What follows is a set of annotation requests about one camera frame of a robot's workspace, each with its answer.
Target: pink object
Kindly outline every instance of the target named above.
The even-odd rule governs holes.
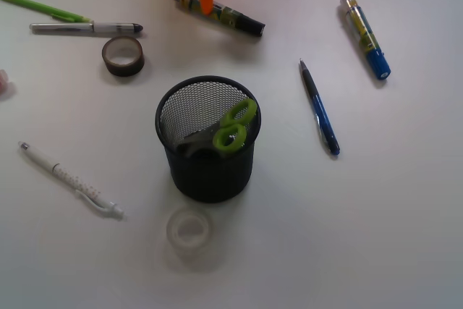
[[[4,70],[0,70],[0,93],[8,87],[8,75]]]

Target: blue pen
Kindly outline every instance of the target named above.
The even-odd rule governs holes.
[[[340,152],[338,140],[336,140],[336,137],[334,136],[333,128],[331,128],[330,120],[328,119],[325,108],[323,108],[323,103],[321,102],[317,87],[313,82],[309,69],[307,69],[302,59],[300,60],[300,64],[302,69],[302,79],[304,80],[305,87],[307,88],[313,108],[315,109],[315,115],[318,120],[318,126],[320,128],[323,141],[330,150],[331,154],[337,156]]]

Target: black mesh pen holder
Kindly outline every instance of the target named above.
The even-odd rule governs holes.
[[[260,130],[260,108],[247,128],[245,144],[236,153],[187,158],[177,146],[195,132],[216,123],[243,99],[254,96],[238,82],[219,76],[199,76],[174,86],[156,112],[156,132],[166,150],[172,179],[186,196],[219,203],[245,188],[251,177],[254,142]]]

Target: pen clip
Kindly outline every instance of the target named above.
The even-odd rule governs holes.
[[[75,190],[75,192],[82,198],[84,198],[89,204],[92,205],[96,210],[100,211],[101,213],[111,213],[110,209],[107,208],[102,208],[99,206],[97,203],[95,203],[90,197],[88,197],[84,192],[81,192],[79,190]]]
[[[327,139],[326,139],[326,136],[323,134],[323,132],[322,132],[322,130],[321,130],[320,118],[318,117],[318,115],[315,115],[315,119],[317,120],[317,124],[318,124],[318,133],[320,134],[321,140],[325,143],[325,145],[326,145],[327,148],[330,148],[330,147],[329,147],[329,144],[328,144],[328,141],[327,141]]]

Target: white polka dot pen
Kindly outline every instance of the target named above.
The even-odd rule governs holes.
[[[58,161],[49,158],[47,155],[40,152],[37,148],[30,146],[27,143],[19,142],[20,148],[23,152],[36,162],[39,166],[46,171],[51,172],[55,177],[69,186],[74,188],[78,194],[92,204],[96,210],[110,214],[113,217],[121,219],[124,217],[124,212],[117,206],[117,204],[108,202],[101,197],[101,192],[93,186],[87,184],[80,177],[72,175],[66,168],[64,168]]]

